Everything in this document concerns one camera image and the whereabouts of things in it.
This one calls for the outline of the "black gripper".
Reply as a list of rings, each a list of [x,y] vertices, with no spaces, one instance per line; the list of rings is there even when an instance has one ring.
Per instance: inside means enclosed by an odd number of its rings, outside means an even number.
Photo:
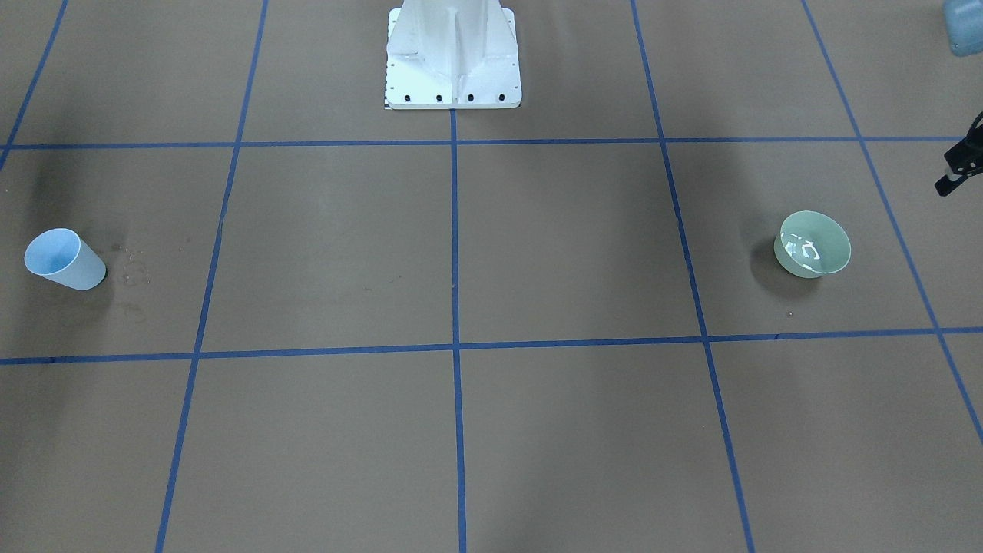
[[[976,116],[965,136],[944,154],[945,174],[934,187],[938,196],[947,197],[969,178],[982,171],[982,112]]]

